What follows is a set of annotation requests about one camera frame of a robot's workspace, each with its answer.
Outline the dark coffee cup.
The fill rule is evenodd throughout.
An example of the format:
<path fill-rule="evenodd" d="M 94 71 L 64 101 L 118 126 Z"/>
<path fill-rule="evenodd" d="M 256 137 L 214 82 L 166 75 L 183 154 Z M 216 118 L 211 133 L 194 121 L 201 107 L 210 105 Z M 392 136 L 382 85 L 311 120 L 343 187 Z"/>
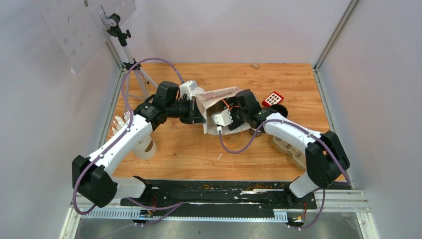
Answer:
<path fill-rule="evenodd" d="M 250 134 L 251 135 L 255 135 L 256 137 L 260 137 L 262 136 L 264 133 L 261 130 L 257 130 L 257 129 L 250 129 Z"/>

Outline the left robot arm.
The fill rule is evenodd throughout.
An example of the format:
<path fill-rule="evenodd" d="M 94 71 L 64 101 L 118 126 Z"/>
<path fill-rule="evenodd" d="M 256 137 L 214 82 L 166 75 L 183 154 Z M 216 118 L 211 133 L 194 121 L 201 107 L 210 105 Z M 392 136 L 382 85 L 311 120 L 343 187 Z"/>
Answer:
<path fill-rule="evenodd" d="M 113 199 L 133 198 L 139 205 L 152 201 L 152 192 L 138 176 L 112 178 L 122 160 L 168 118 L 181 123 L 205 123 L 197 106 L 197 96 L 204 93 L 194 80 L 182 85 L 163 81 L 155 94 L 129 111 L 129 119 L 103 146 L 84 157 L 78 155 L 72 162 L 73 195 L 80 194 L 97 207 L 105 207 Z"/>

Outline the paper bag with orange handles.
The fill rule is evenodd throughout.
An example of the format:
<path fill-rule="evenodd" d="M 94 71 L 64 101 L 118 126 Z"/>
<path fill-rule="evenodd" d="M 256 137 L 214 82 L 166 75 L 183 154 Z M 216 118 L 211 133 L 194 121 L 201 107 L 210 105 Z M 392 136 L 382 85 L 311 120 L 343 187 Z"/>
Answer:
<path fill-rule="evenodd" d="M 229 87 L 198 94 L 197 105 L 200 113 L 207 119 L 203 124 L 203 133 L 209 135 L 229 135 L 234 133 L 244 133 L 250 130 L 248 123 L 242 124 L 235 130 L 229 130 L 228 126 L 216 125 L 212 120 L 212 115 L 225 109 L 239 107 L 235 95 L 242 91 L 239 87 Z"/>

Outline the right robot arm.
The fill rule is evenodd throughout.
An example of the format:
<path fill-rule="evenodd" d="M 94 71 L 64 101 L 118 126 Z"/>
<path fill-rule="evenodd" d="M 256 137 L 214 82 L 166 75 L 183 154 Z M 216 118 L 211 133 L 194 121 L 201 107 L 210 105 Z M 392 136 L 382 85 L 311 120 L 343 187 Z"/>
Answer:
<path fill-rule="evenodd" d="M 305 195 L 327 189 L 341 175 L 350 181 L 346 173 L 350 162 L 335 132 L 305 128 L 283 116 L 281 105 L 260 106 L 249 89 L 236 93 L 234 98 L 234 115 L 253 129 L 253 137 L 260 132 L 274 136 L 305 157 L 306 171 L 289 184 L 284 194 L 287 206 L 298 207 Z"/>

